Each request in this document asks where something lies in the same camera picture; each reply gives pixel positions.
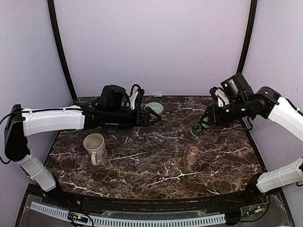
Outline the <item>clear weekly pill organizer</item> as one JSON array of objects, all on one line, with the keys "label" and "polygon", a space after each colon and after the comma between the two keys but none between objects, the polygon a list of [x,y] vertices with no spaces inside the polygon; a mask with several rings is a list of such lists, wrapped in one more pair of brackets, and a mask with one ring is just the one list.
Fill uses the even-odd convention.
[{"label": "clear weekly pill organizer", "polygon": [[168,148],[170,146],[169,141],[162,136],[154,135],[151,139],[154,143],[156,143],[161,148]]}]

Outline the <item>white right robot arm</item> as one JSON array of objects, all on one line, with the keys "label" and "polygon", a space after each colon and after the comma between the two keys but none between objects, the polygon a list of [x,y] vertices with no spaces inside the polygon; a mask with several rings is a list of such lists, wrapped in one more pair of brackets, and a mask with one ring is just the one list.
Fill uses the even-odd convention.
[{"label": "white right robot arm", "polygon": [[[212,125],[224,126],[247,118],[250,122],[258,115],[270,120],[297,139],[303,139],[303,113],[293,103],[270,87],[261,87],[253,92],[241,73],[221,82],[221,87],[213,87],[210,94],[215,104],[207,107],[200,119],[191,127],[190,132],[199,136]],[[260,194],[276,188],[296,183],[302,186],[303,159],[283,166],[274,171],[254,175],[242,194],[242,202],[252,205]]]}]

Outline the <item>green lid pill bottle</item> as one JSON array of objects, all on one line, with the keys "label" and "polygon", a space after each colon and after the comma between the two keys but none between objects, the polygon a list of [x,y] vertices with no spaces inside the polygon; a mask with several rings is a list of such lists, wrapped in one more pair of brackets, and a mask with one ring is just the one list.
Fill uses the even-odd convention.
[{"label": "green lid pill bottle", "polygon": [[211,126],[208,123],[207,113],[204,113],[202,117],[191,127],[190,132],[193,136],[199,136],[202,132],[209,130]]}]

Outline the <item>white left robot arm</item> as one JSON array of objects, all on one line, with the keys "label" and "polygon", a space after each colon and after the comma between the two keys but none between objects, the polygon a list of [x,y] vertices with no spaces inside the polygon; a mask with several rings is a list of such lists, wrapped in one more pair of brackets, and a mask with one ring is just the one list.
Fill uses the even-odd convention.
[{"label": "white left robot arm", "polygon": [[145,91],[134,84],[131,93],[123,87],[106,85],[101,95],[85,105],[48,109],[25,109],[14,105],[3,117],[4,154],[10,162],[17,163],[34,180],[56,206],[63,206],[67,196],[52,173],[38,160],[28,147],[28,136],[61,130],[90,130],[104,125],[125,127],[151,126],[161,116],[150,107],[142,106]]}]

